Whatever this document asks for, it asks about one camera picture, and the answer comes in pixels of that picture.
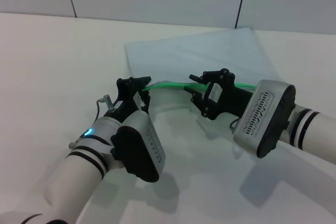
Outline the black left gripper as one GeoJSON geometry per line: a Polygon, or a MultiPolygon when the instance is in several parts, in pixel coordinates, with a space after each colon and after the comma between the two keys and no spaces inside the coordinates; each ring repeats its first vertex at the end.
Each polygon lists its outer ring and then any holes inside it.
{"type": "Polygon", "coordinates": [[[150,105],[149,90],[143,90],[151,82],[151,77],[140,77],[128,79],[119,78],[116,82],[118,96],[114,101],[114,111],[107,111],[104,116],[123,122],[136,110],[148,111],[150,105]]]}

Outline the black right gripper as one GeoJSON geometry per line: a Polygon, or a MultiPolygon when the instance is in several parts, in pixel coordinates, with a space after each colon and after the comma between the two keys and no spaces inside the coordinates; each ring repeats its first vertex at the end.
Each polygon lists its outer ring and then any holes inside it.
{"type": "Polygon", "coordinates": [[[192,95],[191,102],[199,109],[201,115],[208,119],[216,119],[222,113],[241,118],[253,94],[235,86],[222,88],[219,84],[234,84],[234,74],[225,68],[219,71],[204,71],[200,77],[191,74],[189,79],[201,84],[210,83],[204,99],[202,93],[184,87],[184,90],[192,95]]]}

